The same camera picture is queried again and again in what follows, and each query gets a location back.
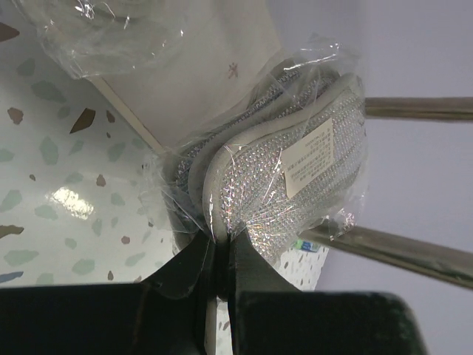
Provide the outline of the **silver sponge pack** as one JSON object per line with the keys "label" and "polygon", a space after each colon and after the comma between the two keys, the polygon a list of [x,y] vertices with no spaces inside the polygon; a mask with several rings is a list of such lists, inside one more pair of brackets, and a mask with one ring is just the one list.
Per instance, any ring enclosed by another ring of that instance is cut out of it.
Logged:
{"label": "silver sponge pack", "polygon": [[15,1],[44,52],[73,78],[157,64],[182,36],[188,1]]}
{"label": "silver sponge pack", "polygon": [[210,239],[220,291],[238,236],[272,266],[304,231],[338,237],[367,192],[364,99],[359,54],[315,37],[272,64],[249,102],[147,158],[143,208],[152,221],[168,216],[175,251]]}

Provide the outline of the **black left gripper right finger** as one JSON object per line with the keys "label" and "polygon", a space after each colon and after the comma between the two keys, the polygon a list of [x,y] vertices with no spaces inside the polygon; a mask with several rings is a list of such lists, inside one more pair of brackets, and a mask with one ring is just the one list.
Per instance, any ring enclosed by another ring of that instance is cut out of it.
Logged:
{"label": "black left gripper right finger", "polygon": [[251,245],[231,241],[228,313],[234,354],[427,354],[393,294],[300,291]]}

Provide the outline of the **beige two-tier wooden shelf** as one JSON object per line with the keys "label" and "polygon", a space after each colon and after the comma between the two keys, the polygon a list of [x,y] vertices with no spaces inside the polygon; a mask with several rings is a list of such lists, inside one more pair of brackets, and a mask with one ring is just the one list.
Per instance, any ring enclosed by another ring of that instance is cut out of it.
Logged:
{"label": "beige two-tier wooden shelf", "polygon": [[[264,1],[188,3],[181,38],[157,64],[101,75],[105,96],[124,105],[128,122],[156,145],[155,154],[249,102],[270,66],[298,51],[283,48]],[[361,229],[357,222],[338,237],[317,228],[302,236],[320,245],[320,257],[335,248],[472,286],[470,253]]]}

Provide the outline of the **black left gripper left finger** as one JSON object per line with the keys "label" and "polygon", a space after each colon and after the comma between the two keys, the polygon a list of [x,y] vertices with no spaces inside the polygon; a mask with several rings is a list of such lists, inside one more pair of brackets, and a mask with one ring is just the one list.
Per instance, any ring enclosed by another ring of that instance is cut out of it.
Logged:
{"label": "black left gripper left finger", "polygon": [[195,238],[138,283],[1,290],[3,354],[213,354],[214,244]]}

